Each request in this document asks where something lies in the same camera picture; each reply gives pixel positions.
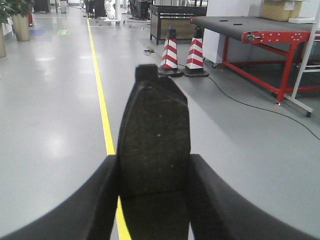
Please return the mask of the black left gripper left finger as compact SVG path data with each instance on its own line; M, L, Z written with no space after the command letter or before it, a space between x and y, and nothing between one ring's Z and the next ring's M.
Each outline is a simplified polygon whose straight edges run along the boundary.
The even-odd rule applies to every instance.
M118 159L108 155L68 199L5 240L109 240L118 201Z

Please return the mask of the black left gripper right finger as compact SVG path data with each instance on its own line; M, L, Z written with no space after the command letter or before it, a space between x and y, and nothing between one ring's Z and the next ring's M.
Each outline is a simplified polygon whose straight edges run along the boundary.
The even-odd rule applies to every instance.
M252 204L199 154L189 156L187 212L196 240L313 240Z

